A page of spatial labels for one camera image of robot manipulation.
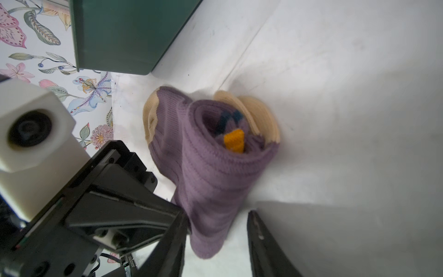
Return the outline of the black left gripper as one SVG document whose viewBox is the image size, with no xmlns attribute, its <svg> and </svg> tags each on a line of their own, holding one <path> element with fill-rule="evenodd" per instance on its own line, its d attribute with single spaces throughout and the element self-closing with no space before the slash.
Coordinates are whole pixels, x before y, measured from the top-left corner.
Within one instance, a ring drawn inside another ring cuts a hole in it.
<svg viewBox="0 0 443 277">
<path fill-rule="evenodd" d="M 102 250 L 128 255 L 158 244 L 182 211 L 155 195 L 136 153 L 110 141 L 28 226 L 1 243 L 3 277 L 87 277 Z"/>
</svg>

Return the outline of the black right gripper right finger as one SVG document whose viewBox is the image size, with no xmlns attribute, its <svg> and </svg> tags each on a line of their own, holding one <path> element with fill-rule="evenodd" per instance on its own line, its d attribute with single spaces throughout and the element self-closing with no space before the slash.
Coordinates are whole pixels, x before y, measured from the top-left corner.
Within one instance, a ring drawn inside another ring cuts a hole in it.
<svg viewBox="0 0 443 277">
<path fill-rule="evenodd" d="M 302 277 L 278 245 L 257 211 L 248 213 L 249 255 L 253 277 Z"/>
</svg>

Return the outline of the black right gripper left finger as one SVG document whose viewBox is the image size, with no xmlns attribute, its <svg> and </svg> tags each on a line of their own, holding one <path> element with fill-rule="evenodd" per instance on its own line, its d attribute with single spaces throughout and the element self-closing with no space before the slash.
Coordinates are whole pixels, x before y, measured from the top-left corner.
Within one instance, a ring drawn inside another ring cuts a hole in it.
<svg viewBox="0 0 443 277">
<path fill-rule="evenodd" d="M 185 265 L 188 217 L 181 211 L 164 233 L 155 249 L 140 267 L 124 266 L 106 274 L 107 277 L 181 277 Z"/>
</svg>

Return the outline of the purple sock with beige toe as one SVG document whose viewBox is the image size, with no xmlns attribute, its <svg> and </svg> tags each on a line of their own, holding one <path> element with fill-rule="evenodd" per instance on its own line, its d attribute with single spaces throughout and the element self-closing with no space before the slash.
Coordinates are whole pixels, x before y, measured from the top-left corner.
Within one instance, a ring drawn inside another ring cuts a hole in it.
<svg viewBox="0 0 443 277">
<path fill-rule="evenodd" d="M 160 87 L 144 105 L 143 124 L 155 166 L 176 187 L 172 201 L 190 220 L 194 253 L 214 257 L 278 153 L 277 120 L 251 96 L 218 91 L 211 100 L 193 100 Z"/>
</svg>

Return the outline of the green plastic organizer bin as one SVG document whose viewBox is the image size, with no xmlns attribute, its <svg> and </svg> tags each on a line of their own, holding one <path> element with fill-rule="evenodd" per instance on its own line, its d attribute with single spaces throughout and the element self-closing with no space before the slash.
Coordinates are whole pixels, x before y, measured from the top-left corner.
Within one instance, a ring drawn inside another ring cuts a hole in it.
<svg viewBox="0 0 443 277">
<path fill-rule="evenodd" d="M 199 1 L 69 2 L 77 69 L 148 75 Z"/>
</svg>

